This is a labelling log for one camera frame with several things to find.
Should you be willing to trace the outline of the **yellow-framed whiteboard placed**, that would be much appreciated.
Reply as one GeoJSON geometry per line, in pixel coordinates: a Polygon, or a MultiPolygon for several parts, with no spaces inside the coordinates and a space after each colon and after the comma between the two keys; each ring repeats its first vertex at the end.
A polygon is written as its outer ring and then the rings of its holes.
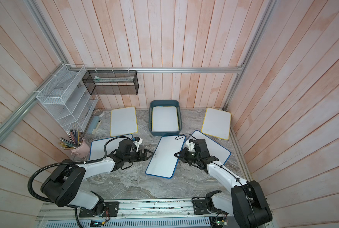
{"type": "Polygon", "coordinates": [[[175,132],[179,129],[177,107],[156,106],[152,109],[153,132],[175,132]]]}

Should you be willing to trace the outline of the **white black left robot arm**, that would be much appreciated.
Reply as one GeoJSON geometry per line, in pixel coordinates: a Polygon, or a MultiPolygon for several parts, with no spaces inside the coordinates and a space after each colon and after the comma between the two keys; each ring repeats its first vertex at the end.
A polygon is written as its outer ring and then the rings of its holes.
{"type": "Polygon", "coordinates": [[[67,159],[50,165],[47,169],[54,167],[55,170],[41,186],[41,192],[46,196],[43,200],[58,207],[80,207],[102,214],[104,199],[97,193],[81,190],[83,180],[101,173],[125,170],[126,163],[132,165],[149,160],[154,153],[141,149],[141,144],[139,137],[118,136],[105,143],[102,158],[87,162],[67,159]]]}

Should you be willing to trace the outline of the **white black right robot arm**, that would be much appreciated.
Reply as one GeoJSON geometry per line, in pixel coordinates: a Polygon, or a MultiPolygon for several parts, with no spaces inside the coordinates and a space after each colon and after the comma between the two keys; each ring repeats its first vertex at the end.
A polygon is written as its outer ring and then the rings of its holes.
{"type": "Polygon", "coordinates": [[[174,154],[183,163],[194,166],[215,178],[228,191],[215,190],[205,199],[192,199],[195,214],[210,212],[234,217],[241,228],[257,228],[271,222],[272,212],[261,185],[239,177],[210,154],[205,139],[189,139],[186,147],[174,154]]]}

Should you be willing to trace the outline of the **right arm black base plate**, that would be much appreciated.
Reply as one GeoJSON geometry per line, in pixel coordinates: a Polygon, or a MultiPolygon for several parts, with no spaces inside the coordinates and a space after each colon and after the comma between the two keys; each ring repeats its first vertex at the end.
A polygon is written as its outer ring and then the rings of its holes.
{"type": "Polygon", "coordinates": [[[215,209],[213,209],[212,202],[208,198],[202,200],[198,197],[194,197],[191,199],[191,202],[195,215],[214,214],[216,212],[215,209]]]}

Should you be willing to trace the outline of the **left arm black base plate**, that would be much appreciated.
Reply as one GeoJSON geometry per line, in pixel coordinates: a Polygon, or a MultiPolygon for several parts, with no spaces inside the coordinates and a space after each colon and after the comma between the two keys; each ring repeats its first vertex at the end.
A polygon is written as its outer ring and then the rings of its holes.
{"type": "Polygon", "coordinates": [[[118,201],[99,201],[98,204],[91,210],[81,208],[79,212],[80,218],[99,217],[108,218],[116,217],[118,214],[120,203],[118,201]]]}

